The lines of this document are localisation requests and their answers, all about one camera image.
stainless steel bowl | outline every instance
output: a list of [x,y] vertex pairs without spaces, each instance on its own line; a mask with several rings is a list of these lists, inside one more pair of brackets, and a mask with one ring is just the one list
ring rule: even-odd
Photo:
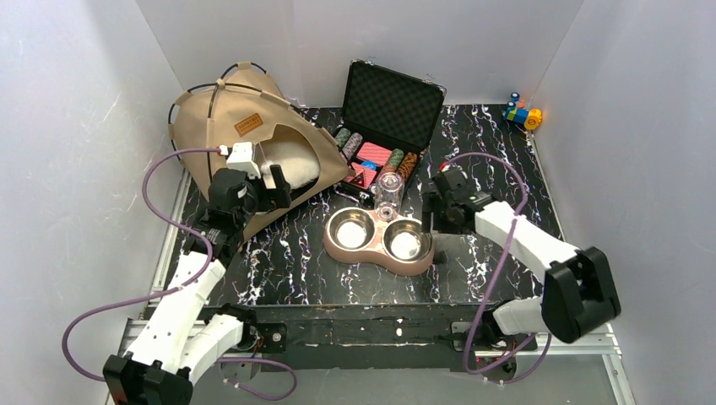
[[430,253],[432,236],[420,231],[420,222],[413,219],[399,219],[385,229],[382,243],[388,255],[394,260],[418,262]]
[[341,209],[328,220],[326,226],[330,240],[346,251],[363,249],[376,234],[373,218],[358,208]]

gray floor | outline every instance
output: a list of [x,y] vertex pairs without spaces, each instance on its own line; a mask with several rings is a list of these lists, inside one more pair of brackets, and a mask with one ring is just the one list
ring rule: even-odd
[[[530,364],[523,364],[521,370]],[[291,404],[615,404],[601,356],[548,357],[529,378],[500,388],[479,377],[447,370],[301,370]],[[259,373],[250,384],[279,394],[290,386],[286,373]],[[266,404],[224,385],[217,367],[196,385],[192,405]]]

case lid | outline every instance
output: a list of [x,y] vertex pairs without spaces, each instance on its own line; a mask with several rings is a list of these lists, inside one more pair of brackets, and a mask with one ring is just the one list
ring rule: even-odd
[[356,129],[367,129],[422,150],[430,143],[444,100],[443,87],[369,62],[353,61],[345,85],[343,119]]

black case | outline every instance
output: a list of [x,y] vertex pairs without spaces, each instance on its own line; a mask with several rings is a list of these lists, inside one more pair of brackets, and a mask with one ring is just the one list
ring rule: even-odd
[[[344,123],[336,128],[334,137],[345,127],[362,135],[363,143],[371,142],[386,149],[401,149],[405,154],[417,154],[415,169],[405,183],[407,188],[418,171],[422,153],[432,139],[445,94],[445,88],[427,80],[413,78],[372,62],[353,61],[343,98],[341,113]],[[359,160],[354,156],[351,161]],[[338,188],[360,199],[363,205],[373,204],[370,190],[346,181],[341,181]]]

marble surface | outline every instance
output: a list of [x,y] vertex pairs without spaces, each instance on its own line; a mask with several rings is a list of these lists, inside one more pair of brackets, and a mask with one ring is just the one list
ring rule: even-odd
[[[420,192],[446,159],[481,151],[505,159],[529,189],[527,218],[560,237],[556,216],[540,173],[534,147],[525,131],[502,119],[503,105],[445,105],[419,172],[409,184],[402,214],[420,219]],[[332,132],[340,109],[309,109],[307,114]],[[462,162],[478,187],[515,205],[515,181],[501,165],[471,158]],[[202,203],[192,184],[183,221],[191,223]],[[400,277],[373,264],[336,262],[323,249],[323,227],[335,211],[355,206],[328,189],[304,202],[251,238],[237,254],[224,279],[209,297],[210,305],[386,305],[479,303],[502,248],[481,236],[437,235],[436,259],[419,276]],[[177,238],[172,267],[185,235]],[[508,260],[490,302],[540,294],[541,285],[519,262]]]

